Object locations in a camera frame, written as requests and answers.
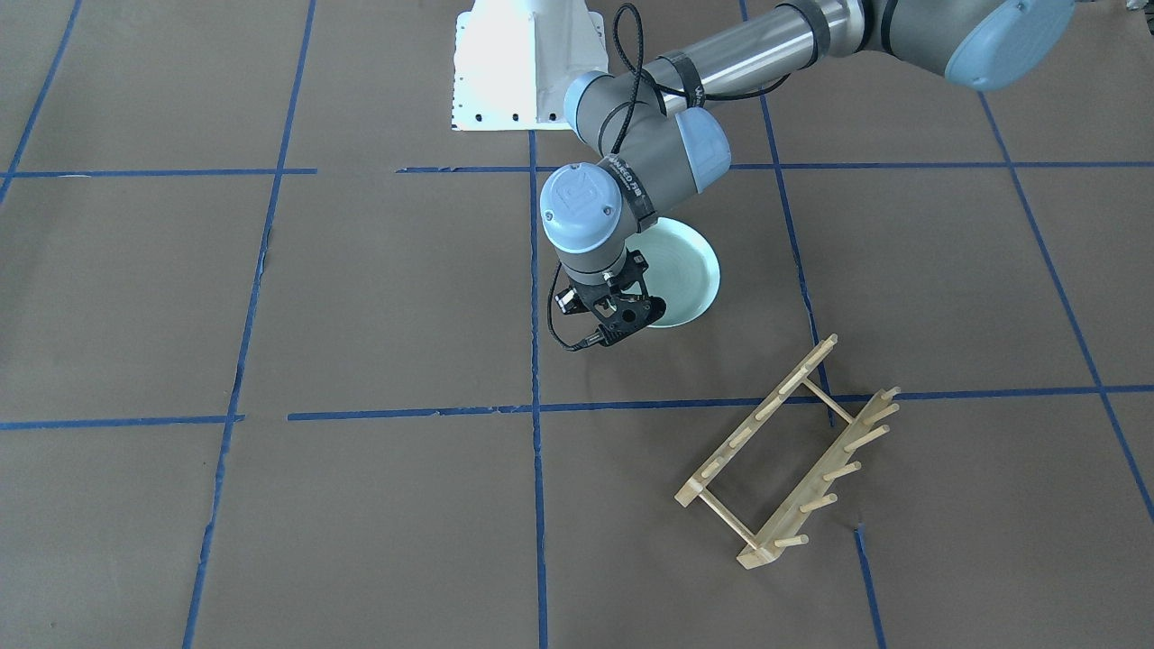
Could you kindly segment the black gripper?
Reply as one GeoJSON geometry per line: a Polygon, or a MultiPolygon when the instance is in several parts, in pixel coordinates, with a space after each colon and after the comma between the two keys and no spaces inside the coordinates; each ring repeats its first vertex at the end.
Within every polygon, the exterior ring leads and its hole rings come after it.
{"type": "Polygon", "coordinates": [[[640,251],[627,251],[624,266],[600,284],[585,284],[574,279],[565,291],[554,294],[554,303],[564,315],[593,313],[597,328],[577,343],[569,344],[559,335],[554,337],[564,349],[589,349],[595,344],[609,348],[664,318],[667,303],[650,294],[644,274],[650,264],[640,251]]]}

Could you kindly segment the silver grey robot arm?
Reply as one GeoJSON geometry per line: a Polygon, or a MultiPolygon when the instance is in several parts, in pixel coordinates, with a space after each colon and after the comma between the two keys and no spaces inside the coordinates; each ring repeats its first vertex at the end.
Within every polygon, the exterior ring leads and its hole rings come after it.
{"type": "Polygon", "coordinates": [[[705,192],[729,172],[732,149],[710,107],[775,91],[796,70],[862,52],[891,55],[952,85],[994,91],[1035,69],[1061,40],[1072,1],[779,1],[771,12],[649,59],[639,9],[637,52],[619,75],[585,70],[565,88],[574,135],[600,156],[560,166],[544,182],[539,211],[554,246],[547,314],[593,314],[597,324],[565,351],[609,348],[664,318],[646,284],[649,262],[632,234],[705,192]]]}

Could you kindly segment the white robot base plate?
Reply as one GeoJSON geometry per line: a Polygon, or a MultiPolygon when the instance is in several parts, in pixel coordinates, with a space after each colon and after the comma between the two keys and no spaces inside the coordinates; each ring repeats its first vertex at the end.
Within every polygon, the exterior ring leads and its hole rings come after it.
{"type": "Polygon", "coordinates": [[[475,1],[454,37],[454,130],[568,129],[570,83],[609,69],[605,20],[584,1],[475,1]]]}

